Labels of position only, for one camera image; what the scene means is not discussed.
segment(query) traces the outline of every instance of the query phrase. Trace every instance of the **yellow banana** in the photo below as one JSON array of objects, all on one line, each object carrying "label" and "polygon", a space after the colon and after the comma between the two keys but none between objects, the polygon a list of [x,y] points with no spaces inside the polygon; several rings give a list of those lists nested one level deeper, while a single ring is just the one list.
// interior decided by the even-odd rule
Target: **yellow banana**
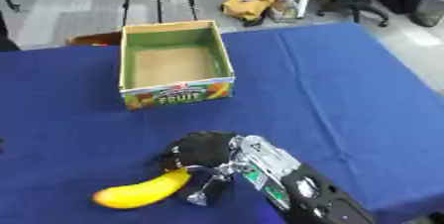
[{"label": "yellow banana", "polygon": [[177,169],[149,181],[100,190],[94,194],[93,200],[110,208],[137,208],[173,195],[190,178],[191,175],[185,169]]}]

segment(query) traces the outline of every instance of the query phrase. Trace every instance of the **blue table cover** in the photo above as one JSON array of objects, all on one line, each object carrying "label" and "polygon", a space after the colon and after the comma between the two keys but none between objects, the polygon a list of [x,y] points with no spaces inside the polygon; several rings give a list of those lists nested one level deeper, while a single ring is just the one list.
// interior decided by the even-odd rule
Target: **blue table cover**
[{"label": "blue table cover", "polygon": [[174,198],[119,211],[101,188],[157,175],[166,144],[198,130],[258,134],[397,224],[444,208],[444,106],[361,27],[223,35],[232,98],[125,109],[116,47],[0,55],[0,223],[283,223],[238,179],[214,207]]}]

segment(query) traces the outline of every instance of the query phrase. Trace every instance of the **gray carpet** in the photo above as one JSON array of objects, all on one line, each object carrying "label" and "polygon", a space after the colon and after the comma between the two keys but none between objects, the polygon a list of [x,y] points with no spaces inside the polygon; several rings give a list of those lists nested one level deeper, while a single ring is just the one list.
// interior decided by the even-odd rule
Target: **gray carpet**
[{"label": "gray carpet", "polygon": [[[23,49],[62,46],[79,35],[105,33],[120,29],[124,0],[15,0],[22,4],[21,13],[0,8],[11,31],[11,38]],[[196,0],[199,19],[216,20],[223,32],[245,31],[241,24],[222,15],[218,5],[224,0]],[[187,0],[162,0],[166,22],[192,20]],[[156,0],[131,0],[128,24],[155,23],[158,19]],[[350,21],[346,16],[329,13],[314,15],[316,1],[311,1],[307,16],[294,24],[276,24],[266,20],[253,29],[279,28]],[[391,15],[390,26],[378,27],[378,20],[365,17],[362,25],[380,40],[400,61],[411,68],[433,89],[444,92],[444,27],[423,29],[405,17]],[[427,224],[417,220],[409,224]]]}]

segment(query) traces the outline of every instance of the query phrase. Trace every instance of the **fruit box label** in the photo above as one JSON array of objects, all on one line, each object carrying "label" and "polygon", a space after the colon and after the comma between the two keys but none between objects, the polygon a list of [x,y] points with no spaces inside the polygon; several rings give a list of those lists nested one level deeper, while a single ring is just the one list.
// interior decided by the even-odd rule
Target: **fruit box label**
[{"label": "fruit box label", "polygon": [[154,105],[178,104],[211,100],[231,96],[232,82],[216,82],[201,85],[178,85],[165,89],[146,90],[145,92],[124,93],[129,109],[140,109]]}]

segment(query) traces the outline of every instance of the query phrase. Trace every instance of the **open box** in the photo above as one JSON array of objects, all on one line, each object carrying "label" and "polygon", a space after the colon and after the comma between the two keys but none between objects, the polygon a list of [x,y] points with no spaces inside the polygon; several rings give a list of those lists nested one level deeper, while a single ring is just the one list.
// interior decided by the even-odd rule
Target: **open box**
[{"label": "open box", "polygon": [[127,26],[121,49],[129,109],[232,95],[233,68],[213,21]]}]

